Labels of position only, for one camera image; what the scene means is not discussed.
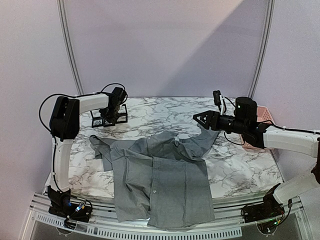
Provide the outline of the grey button shirt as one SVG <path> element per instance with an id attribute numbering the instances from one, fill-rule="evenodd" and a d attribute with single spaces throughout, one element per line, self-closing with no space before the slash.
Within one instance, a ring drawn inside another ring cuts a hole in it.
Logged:
<path id="1" fill-rule="evenodd" d="M 164 131 L 137 140 L 92 135 L 90 145 L 105 171 L 113 172 L 119 222 L 147 220 L 159 229 L 179 229 L 215 218 L 204 156 L 219 135 L 202 129 L 179 138 Z"/>

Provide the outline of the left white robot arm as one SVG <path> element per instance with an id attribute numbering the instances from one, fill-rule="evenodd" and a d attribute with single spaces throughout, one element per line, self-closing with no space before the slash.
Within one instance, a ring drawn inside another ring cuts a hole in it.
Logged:
<path id="1" fill-rule="evenodd" d="M 127 117 L 128 112 L 120 113 L 125 106 L 127 92 L 121 87 L 115 87 L 111 93 L 95 92 L 80 96 L 60 94 L 56 99 L 49 131 L 52 136 L 52 167 L 48 190 L 58 195 L 69 195 L 69 165 L 70 153 L 80 131 L 80 115 L 90 111 L 98 111 L 100 116 L 92 117 L 91 126 L 111 127 L 127 123 L 120 118 Z"/>

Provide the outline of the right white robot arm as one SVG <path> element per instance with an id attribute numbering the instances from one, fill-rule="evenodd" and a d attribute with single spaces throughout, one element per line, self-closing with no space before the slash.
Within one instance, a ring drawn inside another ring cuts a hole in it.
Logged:
<path id="1" fill-rule="evenodd" d="M 258 122 L 253 114 L 234 113 L 235 116 L 221 115 L 217 111 L 208 110 L 195 114 L 193 119 L 206 130 L 240 134 L 245 142 L 259 149 L 287 150 L 317 159 L 310 170 L 271 190 L 272 196 L 258 208 L 262 218 L 269 218 L 274 214 L 278 210 L 278 204 L 320 186 L 319 133 L 277 127 L 273 123 Z"/>

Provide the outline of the black display box middle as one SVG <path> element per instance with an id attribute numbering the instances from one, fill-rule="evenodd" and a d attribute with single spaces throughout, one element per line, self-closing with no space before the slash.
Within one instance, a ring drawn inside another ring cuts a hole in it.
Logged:
<path id="1" fill-rule="evenodd" d="M 115 119 L 105 119 L 103 126 L 104 127 L 111 127 L 111 126 L 115 126 L 116 123 L 117 123 L 117 120 L 115 120 Z"/>

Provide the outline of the black display box right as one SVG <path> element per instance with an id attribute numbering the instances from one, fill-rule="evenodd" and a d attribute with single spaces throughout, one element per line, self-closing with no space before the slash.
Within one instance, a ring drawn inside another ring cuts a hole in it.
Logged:
<path id="1" fill-rule="evenodd" d="M 128 109 L 127 105 L 123 104 L 121 108 L 119 109 L 120 112 L 117 112 L 116 115 L 116 124 L 124 124 L 128 122 Z"/>

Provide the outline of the pink plastic basket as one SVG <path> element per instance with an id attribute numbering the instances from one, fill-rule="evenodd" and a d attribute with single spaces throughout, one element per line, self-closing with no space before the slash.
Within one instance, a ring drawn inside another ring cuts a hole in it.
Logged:
<path id="1" fill-rule="evenodd" d="M 265 106 L 257 106 L 257 121 L 258 122 L 263 122 L 265 121 L 266 123 L 271 123 L 274 122 L 273 117 L 268 110 L 267 107 Z M 244 142 L 243 138 L 240 137 L 241 142 L 243 143 L 243 148 L 248 150 L 248 149 L 257 149 L 257 147 L 252 146 L 251 144 Z"/>

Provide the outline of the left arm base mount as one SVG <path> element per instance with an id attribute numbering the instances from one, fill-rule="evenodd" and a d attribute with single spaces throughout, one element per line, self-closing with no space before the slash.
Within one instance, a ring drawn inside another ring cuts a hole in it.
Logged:
<path id="1" fill-rule="evenodd" d="M 67 220 L 75 220 L 89 223 L 93 211 L 93 205 L 89 200 L 82 200 L 80 203 L 72 203 L 71 198 L 77 199 L 71 195 L 71 191 L 60 192 L 47 187 L 47 194 L 50 200 L 48 212 L 52 215 L 66 218 Z"/>

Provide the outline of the aluminium front rail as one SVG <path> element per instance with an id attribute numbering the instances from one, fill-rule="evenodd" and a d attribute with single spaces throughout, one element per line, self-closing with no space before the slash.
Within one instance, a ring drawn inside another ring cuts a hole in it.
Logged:
<path id="1" fill-rule="evenodd" d="M 313 235 L 300 198 L 284 223 L 274 230 L 259 232 L 256 222 L 246 223 L 241 216 L 245 205 L 262 202 L 262 193 L 213 199 L 213 222 L 177 230 L 161 230 L 147 225 L 147 220 L 118 222 L 112 199 L 94 200 L 89 222 L 65 219 L 49 213 L 50 200 L 45 194 L 34 194 L 29 206 L 22 240 L 312 240 Z"/>

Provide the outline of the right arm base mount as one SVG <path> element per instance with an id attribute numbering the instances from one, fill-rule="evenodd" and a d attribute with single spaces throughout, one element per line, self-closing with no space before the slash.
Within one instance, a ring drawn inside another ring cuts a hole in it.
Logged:
<path id="1" fill-rule="evenodd" d="M 269 218 L 275 218 L 277 216 L 283 216 L 285 210 L 282 204 L 278 203 L 258 203 L 246 204 L 240 211 L 240 215 L 243 217 L 245 223 L 257 222 Z"/>

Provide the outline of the left wall aluminium post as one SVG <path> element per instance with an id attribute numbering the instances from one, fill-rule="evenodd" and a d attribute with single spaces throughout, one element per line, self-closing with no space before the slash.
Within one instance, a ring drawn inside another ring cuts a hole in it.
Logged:
<path id="1" fill-rule="evenodd" d="M 64 40 L 65 50 L 70 65 L 71 74 L 76 87 L 76 91 L 79 95 L 84 93 L 84 88 L 81 82 L 79 71 L 77 68 L 76 58 L 73 50 L 72 40 L 69 31 L 66 4 L 64 0 L 57 0 L 57 8 L 59 14 L 59 20 L 61 25 L 62 37 Z"/>

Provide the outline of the wall aluminium post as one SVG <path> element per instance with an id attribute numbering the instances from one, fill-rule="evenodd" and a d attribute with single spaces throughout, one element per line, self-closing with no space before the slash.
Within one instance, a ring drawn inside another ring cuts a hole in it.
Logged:
<path id="1" fill-rule="evenodd" d="M 57 0 L 57 8 L 59 14 L 59 20 L 61 25 L 62 37 L 64 40 L 65 50 L 70 65 L 71 74 L 76 87 L 76 91 L 79 95 L 84 93 L 84 88 L 81 82 L 79 71 L 77 68 L 76 58 L 73 50 L 72 40 L 69 31 L 66 4 L 64 0 Z"/>
<path id="2" fill-rule="evenodd" d="M 263 67 L 264 58 L 267 51 L 268 41 L 270 37 L 271 32 L 271 26 L 272 26 L 272 20 L 273 20 L 273 13 L 275 8 L 275 1 L 274 0 L 268 0 L 267 1 L 267 8 L 265 11 L 265 19 L 264 19 L 264 25 L 263 25 L 263 31 L 261 36 L 261 42 L 258 52 L 258 59 L 255 65 L 254 75 L 252 83 L 248 90 L 248 97 L 253 98 L 256 92 L 256 88 L 258 85 L 258 81 L 260 78 L 260 74 Z"/>

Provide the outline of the right wall aluminium post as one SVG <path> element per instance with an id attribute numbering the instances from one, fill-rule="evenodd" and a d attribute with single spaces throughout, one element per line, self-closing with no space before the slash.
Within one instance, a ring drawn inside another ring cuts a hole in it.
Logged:
<path id="1" fill-rule="evenodd" d="M 273 20 L 273 13 L 275 8 L 275 1 L 274 0 L 268 0 L 267 1 L 267 8 L 265 11 L 265 19 L 264 19 L 264 25 L 263 25 L 263 31 L 261 36 L 261 42 L 258 52 L 258 59 L 255 65 L 254 75 L 252 83 L 248 90 L 248 97 L 253 98 L 256 92 L 256 88 L 258 85 L 258 81 L 260 78 L 260 74 L 263 67 L 264 58 L 267 51 L 268 41 L 270 37 L 271 32 L 271 26 L 272 26 L 272 20 Z"/>

